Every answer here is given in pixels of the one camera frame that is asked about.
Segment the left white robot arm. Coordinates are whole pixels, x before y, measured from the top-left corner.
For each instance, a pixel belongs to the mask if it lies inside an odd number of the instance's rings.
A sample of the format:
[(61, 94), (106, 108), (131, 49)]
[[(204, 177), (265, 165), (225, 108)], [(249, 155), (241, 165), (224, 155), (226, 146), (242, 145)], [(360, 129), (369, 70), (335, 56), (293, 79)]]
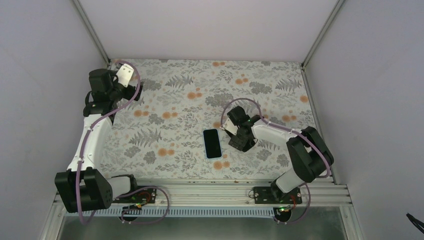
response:
[(126, 63), (118, 70), (100, 68), (89, 73), (91, 90), (85, 97), (80, 142), (66, 171), (58, 172), (54, 179), (69, 213), (108, 209), (118, 196), (128, 203), (139, 197), (133, 175), (107, 179), (99, 169), (118, 102), (140, 98), (142, 86), (130, 85), (133, 76), (134, 68)]

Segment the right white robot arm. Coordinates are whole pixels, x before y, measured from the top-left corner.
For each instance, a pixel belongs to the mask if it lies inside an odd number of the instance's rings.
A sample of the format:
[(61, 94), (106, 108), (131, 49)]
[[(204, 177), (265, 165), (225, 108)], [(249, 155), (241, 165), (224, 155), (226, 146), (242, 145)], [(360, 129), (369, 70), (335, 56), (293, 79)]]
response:
[(242, 152), (250, 150), (258, 140), (286, 145), (292, 167), (270, 184), (271, 198), (278, 204), (289, 199), (290, 192), (297, 187), (327, 172), (334, 163), (324, 140), (311, 126), (289, 129), (259, 115), (250, 117), (241, 106), (236, 106), (227, 113), (223, 129), (230, 136), (229, 145)]

